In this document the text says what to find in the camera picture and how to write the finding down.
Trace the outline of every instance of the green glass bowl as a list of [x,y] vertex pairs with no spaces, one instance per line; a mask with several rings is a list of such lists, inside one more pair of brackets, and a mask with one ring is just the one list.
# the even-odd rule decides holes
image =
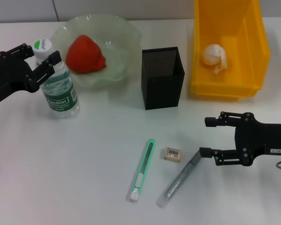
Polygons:
[[141,33],[127,20],[95,14],[82,15],[66,22],[51,37],[53,47],[60,52],[63,61],[71,44],[83,34],[99,45],[107,67],[87,74],[71,71],[73,79],[81,86],[101,88],[141,69]]

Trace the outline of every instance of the bottle cap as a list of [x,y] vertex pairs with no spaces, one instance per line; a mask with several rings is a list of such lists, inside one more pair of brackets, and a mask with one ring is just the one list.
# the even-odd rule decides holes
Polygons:
[[37,40],[34,43],[32,50],[37,59],[37,64],[41,64],[42,61],[54,52],[51,41],[46,38]]

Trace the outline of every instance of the barcode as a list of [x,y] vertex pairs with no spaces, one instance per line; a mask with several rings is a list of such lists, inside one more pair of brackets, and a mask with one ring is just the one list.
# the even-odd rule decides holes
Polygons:
[[169,149],[167,150],[167,154],[171,154],[173,155],[173,157],[177,157],[179,156],[179,151],[178,150],[175,150],[175,149]]
[[73,101],[75,101],[76,98],[77,98],[77,95],[76,95],[76,91],[75,91],[74,87],[73,87],[73,89],[71,90],[71,95],[72,95]]

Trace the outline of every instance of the eraser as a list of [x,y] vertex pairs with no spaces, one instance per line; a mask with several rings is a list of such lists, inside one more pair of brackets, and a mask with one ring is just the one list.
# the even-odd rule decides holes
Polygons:
[[175,161],[175,162],[180,162],[181,153],[182,153],[181,150],[166,147],[165,153],[164,153],[164,159],[170,160],[170,161]]

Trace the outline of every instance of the green utility knife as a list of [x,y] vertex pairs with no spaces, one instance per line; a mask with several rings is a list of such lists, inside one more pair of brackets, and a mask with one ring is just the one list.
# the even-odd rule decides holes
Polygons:
[[155,148],[155,140],[150,139],[148,141],[148,144],[146,147],[146,152],[144,154],[144,157],[143,157],[140,167],[138,169],[137,177],[134,181],[134,187],[133,187],[131,195],[130,195],[130,201],[132,201],[132,202],[137,202],[140,197],[141,189],[144,184],[144,180],[145,180],[148,168],[149,168],[149,164],[150,164],[153,152],[154,152],[154,148]]

